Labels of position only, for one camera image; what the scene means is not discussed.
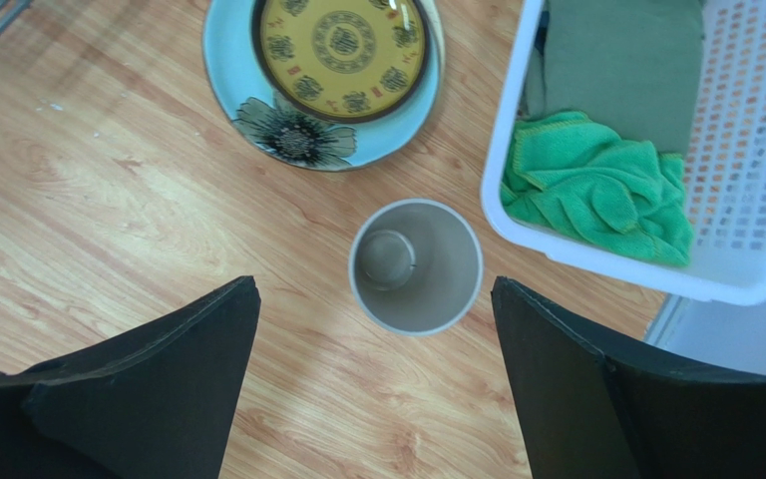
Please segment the yellow patterned plate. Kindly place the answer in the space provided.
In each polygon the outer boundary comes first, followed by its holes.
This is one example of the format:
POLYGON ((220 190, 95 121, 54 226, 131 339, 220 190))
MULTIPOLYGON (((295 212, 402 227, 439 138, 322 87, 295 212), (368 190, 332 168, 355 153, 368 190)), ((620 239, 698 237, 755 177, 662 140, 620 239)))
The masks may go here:
POLYGON ((393 113, 429 68, 430 22, 419 1, 256 1, 250 32, 273 89, 335 123, 393 113))

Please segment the beige cup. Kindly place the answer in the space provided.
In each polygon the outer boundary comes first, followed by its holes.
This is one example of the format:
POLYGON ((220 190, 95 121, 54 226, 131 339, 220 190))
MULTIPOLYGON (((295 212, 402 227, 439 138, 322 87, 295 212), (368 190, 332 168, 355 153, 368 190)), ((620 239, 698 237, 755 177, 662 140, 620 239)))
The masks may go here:
POLYGON ((371 215, 354 238, 347 272, 355 300, 381 327, 441 332, 472 308, 482 286, 479 239, 451 207, 406 199, 371 215))

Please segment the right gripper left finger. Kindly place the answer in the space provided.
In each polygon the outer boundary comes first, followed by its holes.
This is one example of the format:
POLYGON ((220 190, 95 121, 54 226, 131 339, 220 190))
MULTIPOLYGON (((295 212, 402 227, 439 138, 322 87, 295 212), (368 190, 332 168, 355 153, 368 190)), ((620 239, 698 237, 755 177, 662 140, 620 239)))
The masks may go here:
POLYGON ((0 478, 215 478, 261 299, 242 276, 20 373, 0 372, 0 478))

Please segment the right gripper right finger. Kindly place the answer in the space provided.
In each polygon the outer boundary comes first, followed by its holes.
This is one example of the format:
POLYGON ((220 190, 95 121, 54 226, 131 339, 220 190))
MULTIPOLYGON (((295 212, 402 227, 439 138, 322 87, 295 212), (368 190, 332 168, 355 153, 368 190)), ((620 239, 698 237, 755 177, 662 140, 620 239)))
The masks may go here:
POLYGON ((646 344, 505 276, 493 314, 536 478, 766 478, 766 375, 646 344))

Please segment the cream bird plate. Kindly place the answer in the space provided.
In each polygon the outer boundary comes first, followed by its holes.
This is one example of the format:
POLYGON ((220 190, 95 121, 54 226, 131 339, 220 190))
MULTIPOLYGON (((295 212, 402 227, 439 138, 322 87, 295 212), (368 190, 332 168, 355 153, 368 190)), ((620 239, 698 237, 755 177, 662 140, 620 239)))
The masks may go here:
POLYGON ((439 81, 435 88, 433 105, 429 114, 429 119, 434 121, 441 111, 442 96, 444 92, 446 74, 445 32, 437 2, 435 0, 422 0, 422 5, 426 10, 428 21, 433 31, 434 46, 438 56, 439 81))

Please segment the light blue flower plate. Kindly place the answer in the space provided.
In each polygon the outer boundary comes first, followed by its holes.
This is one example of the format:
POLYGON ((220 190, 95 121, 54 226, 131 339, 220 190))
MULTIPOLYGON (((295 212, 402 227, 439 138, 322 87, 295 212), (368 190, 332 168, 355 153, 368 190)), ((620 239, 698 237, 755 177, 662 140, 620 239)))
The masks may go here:
POLYGON ((431 27, 429 68, 410 100, 374 121, 335 123, 301 112, 270 85, 251 42, 254 2, 212 2, 202 35, 214 95, 235 129, 254 147, 294 167, 346 172, 382 161, 419 134, 429 120, 439 81, 431 27))

